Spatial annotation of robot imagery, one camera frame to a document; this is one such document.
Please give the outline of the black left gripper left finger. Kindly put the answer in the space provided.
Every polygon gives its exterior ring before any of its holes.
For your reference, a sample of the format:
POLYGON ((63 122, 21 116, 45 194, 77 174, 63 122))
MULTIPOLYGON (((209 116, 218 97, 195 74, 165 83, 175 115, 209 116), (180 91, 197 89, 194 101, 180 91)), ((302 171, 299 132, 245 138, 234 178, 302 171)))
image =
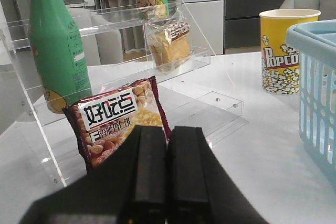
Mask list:
POLYGON ((166 138, 158 126, 140 127, 135 175, 119 223, 165 223, 166 138))

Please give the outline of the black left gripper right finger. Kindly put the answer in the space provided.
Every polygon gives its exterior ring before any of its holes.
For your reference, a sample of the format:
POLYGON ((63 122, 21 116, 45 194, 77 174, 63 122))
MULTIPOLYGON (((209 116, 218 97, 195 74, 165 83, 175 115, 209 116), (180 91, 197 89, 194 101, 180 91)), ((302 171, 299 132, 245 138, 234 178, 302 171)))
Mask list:
POLYGON ((212 223, 196 128, 176 126, 167 149, 168 223, 212 223))

